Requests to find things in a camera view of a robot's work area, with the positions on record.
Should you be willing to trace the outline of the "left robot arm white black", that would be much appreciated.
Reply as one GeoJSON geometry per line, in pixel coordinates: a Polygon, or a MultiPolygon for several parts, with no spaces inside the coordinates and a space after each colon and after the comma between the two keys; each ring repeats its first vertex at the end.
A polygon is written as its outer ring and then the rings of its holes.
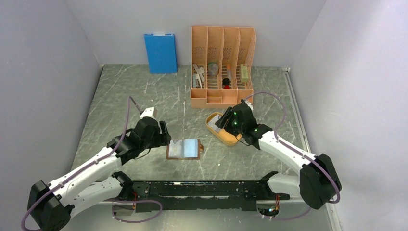
{"type": "Polygon", "coordinates": [[[27,213],[41,231],[59,231],[71,218],[99,202],[116,199],[133,203],[137,198],[133,181],[122,171],[116,171],[143,151],[170,144],[171,136],[165,121],[143,117],[135,128],[126,129],[114,137],[94,157],[64,176],[32,185],[27,213]]]}

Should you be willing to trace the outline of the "brown leather card holder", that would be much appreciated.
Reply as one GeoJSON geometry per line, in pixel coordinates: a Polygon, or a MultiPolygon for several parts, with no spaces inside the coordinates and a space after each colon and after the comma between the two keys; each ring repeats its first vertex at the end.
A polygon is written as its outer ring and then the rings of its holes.
{"type": "Polygon", "coordinates": [[[166,159],[171,160],[198,160],[200,159],[201,152],[204,151],[204,146],[201,144],[200,139],[181,139],[183,140],[183,156],[181,158],[169,158],[168,146],[166,150],[166,159]]]}

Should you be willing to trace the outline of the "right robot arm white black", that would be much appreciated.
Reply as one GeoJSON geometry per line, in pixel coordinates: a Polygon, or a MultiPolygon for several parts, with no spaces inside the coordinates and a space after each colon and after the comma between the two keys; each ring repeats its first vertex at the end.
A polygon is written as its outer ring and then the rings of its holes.
{"type": "Polygon", "coordinates": [[[304,151],[280,137],[275,129],[260,124],[253,109],[245,101],[228,107],[207,125],[221,136],[230,136],[258,150],[272,154],[289,166],[295,176],[275,173],[260,185],[260,194],[272,199],[282,193],[301,198],[309,207],[319,209],[326,203],[337,203],[342,189],[333,162],[326,154],[315,155],[304,151]]]}

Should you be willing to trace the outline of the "silver VIP credit card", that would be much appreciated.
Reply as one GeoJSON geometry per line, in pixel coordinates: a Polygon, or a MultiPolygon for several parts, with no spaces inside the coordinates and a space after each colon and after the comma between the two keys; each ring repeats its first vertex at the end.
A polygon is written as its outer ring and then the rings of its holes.
{"type": "Polygon", "coordinates": [[[172,139],[168,146],[168,157],[169,158],[181,158],[183,156],[183,140],[172,139]]]}

